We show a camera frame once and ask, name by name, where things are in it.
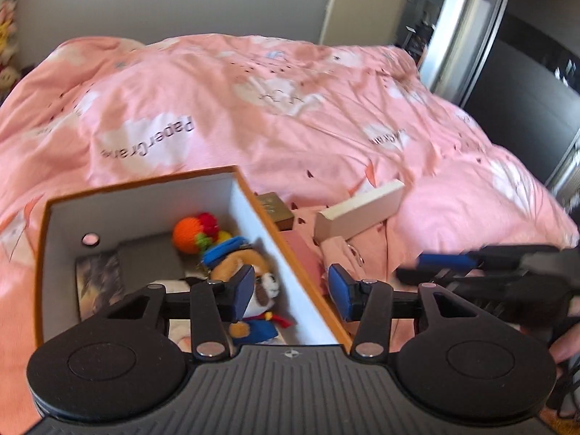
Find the clear tube of plush toys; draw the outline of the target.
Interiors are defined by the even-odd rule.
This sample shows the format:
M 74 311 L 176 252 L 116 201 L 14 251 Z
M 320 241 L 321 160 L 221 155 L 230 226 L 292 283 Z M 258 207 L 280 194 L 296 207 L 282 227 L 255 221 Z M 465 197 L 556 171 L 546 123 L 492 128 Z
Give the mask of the clear tube of plush toys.
M 1 1 L 1 102 L 8 97 L 21 78 L 18 62 L 19 41 L 17 25 L 18 0 Z

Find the orange cardboard storage box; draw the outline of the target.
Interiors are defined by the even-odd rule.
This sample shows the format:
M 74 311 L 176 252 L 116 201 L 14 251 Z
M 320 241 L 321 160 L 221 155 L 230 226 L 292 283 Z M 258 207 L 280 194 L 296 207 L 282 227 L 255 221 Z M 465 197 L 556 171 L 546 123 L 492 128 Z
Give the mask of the orange cardboard storage box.
M 122 241 L 170 233 L 181 219 L 210 212 L 227 231 L 248 239 L 270 260 L 282 288 L 281 313 L 290 345 L 334 345 L 352 339 L 311 281 L 235 166 L 197 170 L 51 198 L 41 222 L 36 258 L 36 345 L 80 321 L 77 257 L 108 252 Z

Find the brown dog plush blue cap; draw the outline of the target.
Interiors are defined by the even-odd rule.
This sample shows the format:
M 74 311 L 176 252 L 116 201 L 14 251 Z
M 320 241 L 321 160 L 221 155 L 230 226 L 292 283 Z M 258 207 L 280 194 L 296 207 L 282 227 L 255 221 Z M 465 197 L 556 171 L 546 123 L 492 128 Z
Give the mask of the brown dog plush blue cap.
M 220 231 L 202 263 L 210 281 L 218 284 L 229 285 L 246 275 L 240 288 L 246 307 L 232 311 L 226 325 L 234 346 L 285 344 L 279 330 L 292 323 L 272 311 L 280 292 L 278 281 L 268 260 L 247 239 Z

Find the orange red crochet fruit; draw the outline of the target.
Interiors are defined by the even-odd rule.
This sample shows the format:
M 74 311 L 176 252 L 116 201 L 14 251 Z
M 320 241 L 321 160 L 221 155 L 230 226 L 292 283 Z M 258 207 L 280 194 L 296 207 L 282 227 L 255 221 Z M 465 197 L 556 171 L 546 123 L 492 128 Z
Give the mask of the orange red crochet fruit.
M 172 242 L 178 252 L 198 254 L 216 243 L 219 232 L 217 219 L 203 212 L 178 221 L 173 227 Z

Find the gold gift box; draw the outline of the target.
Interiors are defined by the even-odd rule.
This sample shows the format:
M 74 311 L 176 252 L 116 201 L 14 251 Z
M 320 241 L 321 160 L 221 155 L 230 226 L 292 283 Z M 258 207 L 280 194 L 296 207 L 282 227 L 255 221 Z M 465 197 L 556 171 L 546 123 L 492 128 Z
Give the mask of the gold gift box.
M 275 192 L 258 194 L 257 200 L 279 231 L 285 232 L 293 229 L 295 216 Z

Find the pink pouch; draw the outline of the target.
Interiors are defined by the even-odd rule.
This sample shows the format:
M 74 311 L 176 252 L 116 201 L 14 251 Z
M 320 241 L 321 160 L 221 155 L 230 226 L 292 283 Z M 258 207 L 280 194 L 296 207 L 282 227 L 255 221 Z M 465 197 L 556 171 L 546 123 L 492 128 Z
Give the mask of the pink pouch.
M 328 295 L 327 269 L 331 264 L 341 265 L 358 281 L 387 278 L 387 243 L 380 228 L 371 228 L 349 241 L 329 238 L 321 245 L 298 231 L 283 232 L 282 237 L 322 295 Z

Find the black flat box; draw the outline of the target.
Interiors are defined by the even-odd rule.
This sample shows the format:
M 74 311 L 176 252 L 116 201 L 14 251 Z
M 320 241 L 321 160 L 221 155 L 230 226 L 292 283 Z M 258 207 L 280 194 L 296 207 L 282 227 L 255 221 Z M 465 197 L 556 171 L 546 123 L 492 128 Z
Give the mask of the black flat box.
M 185 277 L 182 261 L 169 233 L 123 241 L 116 248 L 126 295 L 156 281 Z

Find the white rectangular box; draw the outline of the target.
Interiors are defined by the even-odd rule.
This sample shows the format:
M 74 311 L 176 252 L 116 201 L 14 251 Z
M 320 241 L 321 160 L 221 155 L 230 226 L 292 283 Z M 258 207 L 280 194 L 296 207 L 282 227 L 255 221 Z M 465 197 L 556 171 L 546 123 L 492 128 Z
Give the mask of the white rectangular box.
M 399 209 L 405 184 L 393 180 L 357 194 L 316 214 L 314 239 L 318 244 L 341 237 L 345 241 L 393 216 Z

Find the pink printed duvet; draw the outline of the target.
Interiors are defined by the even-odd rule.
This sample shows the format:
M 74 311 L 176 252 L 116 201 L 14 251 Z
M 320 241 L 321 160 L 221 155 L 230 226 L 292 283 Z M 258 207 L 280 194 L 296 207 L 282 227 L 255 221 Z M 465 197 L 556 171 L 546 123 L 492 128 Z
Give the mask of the pink printed duvet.
M 398 213 L 353 241 L 375 279 L 422 252 L 578 241 L 544 186 L 430 93 L 400 49 L 220 34 L 67 41 L 1 108 L 3 433 L 37 418 L 25 366 L 46 201 L 224 165 L 292 206 L 305 241 L 318 208 L 402 181 Z

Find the beige door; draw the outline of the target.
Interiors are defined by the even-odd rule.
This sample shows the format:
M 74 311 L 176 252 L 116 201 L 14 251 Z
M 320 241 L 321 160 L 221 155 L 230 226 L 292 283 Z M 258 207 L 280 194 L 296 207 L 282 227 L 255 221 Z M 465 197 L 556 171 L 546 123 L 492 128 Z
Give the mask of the beige door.
M 327 46 L 388 45 L 407 0 L 328 0 L 319 42 Z

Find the yellow keychain charm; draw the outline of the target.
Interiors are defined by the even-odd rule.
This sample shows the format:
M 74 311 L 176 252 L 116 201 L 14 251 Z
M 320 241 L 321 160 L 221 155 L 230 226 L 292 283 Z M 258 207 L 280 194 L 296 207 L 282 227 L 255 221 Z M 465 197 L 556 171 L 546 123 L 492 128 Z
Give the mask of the yellow keychain charm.
M 233 236 L 230 233 L 220 230 L 218 232 L 216 244 L 220 245 L 222 243 L 225 243 L 225 241 L 231 240 L 232 238 Z

